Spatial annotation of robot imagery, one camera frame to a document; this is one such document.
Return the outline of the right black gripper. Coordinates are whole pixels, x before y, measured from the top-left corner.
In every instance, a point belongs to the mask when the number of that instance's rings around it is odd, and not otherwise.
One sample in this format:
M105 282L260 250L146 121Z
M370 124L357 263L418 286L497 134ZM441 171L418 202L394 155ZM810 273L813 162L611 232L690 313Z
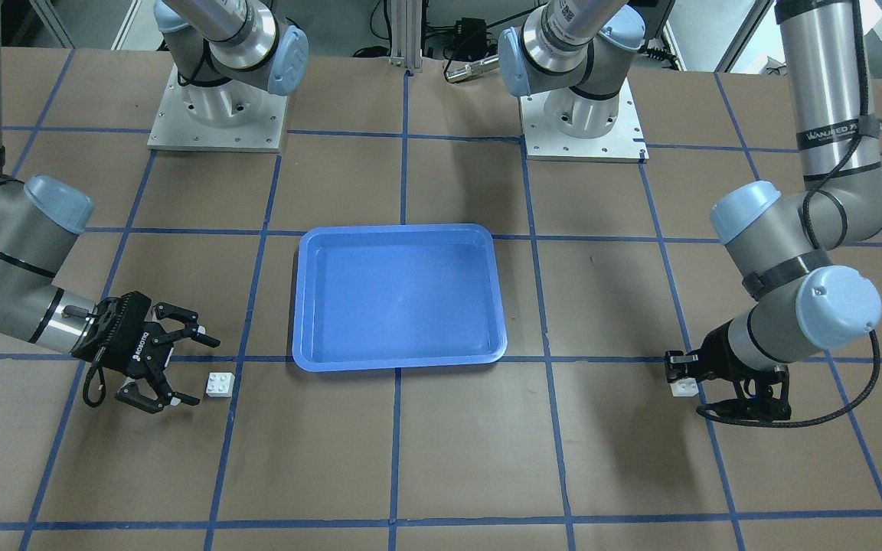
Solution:
M101 367L129 377L116 391L116 400L138 410L157 414L181 403L196 406L199 398L174 391L164 374L151 373L162 372L168 366L171 344L176 341L190 339L210 348L217 348L221 342L206 334L196 311L157 303L153 310L156 320L169 318L183 325L167 333L158 322L149 320L151 307L151 298L141 292L105 298L91 311L71 356L87 362L100 360ZM141 380L150 385L156 398L142 394L138 385Z

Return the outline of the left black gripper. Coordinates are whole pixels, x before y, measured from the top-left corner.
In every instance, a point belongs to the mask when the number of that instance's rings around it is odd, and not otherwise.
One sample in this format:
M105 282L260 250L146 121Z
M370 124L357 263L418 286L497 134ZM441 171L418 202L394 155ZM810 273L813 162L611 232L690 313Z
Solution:
M670 384L686 379L720 379L732 383L734 398L697 406L697 414L711 421L781 423L791 419L788 367L773 365L768 370L748 367L730 348L727 324L708 334L697 350L666 351L665 376Z

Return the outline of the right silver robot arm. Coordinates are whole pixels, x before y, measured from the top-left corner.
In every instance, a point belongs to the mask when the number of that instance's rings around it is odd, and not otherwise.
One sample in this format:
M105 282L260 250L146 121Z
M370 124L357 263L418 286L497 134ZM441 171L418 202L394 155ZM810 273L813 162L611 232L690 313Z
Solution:
M104 370L122 374L115 397L148 414L198 405L198 397L174 390L165 376L175 342L220 344L196 311L153 304L141 292L93 302L54 285L94 203L46 175L21 181L5 174L1 20L0 4L0 334L84 360L85 383L97 380L101 397L107 394Z

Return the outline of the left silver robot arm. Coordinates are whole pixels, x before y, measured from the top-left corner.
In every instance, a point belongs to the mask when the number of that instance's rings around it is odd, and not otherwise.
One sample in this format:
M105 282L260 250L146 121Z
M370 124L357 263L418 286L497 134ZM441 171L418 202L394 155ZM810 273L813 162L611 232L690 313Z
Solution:
M708 421L745 428L808 428L853 411L880 376L875 329L882 301L874 283L829 253L882 233L882 119L858 1L779 1L803 192L784 195L754 181L710 213L721 244L755 306L711 331L696 350L665 354L666 380L724 380L734 395L700 404ZM849 404L793 421L793 363L867 336L872 372Z

